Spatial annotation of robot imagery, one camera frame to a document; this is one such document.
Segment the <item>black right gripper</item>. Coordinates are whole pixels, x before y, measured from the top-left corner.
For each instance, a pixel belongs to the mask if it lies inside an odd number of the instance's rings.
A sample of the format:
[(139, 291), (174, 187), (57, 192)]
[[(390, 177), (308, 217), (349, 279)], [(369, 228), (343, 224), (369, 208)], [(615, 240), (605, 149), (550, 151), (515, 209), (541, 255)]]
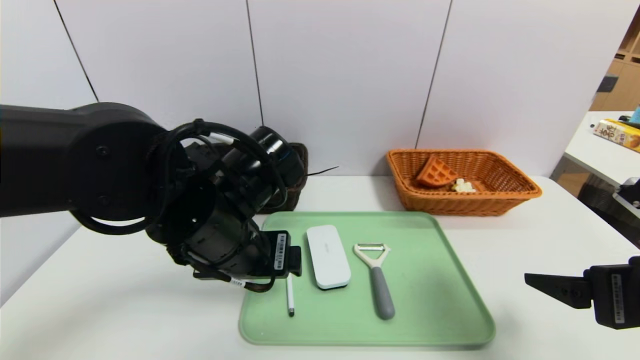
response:
[(582, 276), (524, 273), (525, 284), (573, 309), (594, 307), (597, 324), (613, 330), (640, 326), (640, 258), (595, 265)]

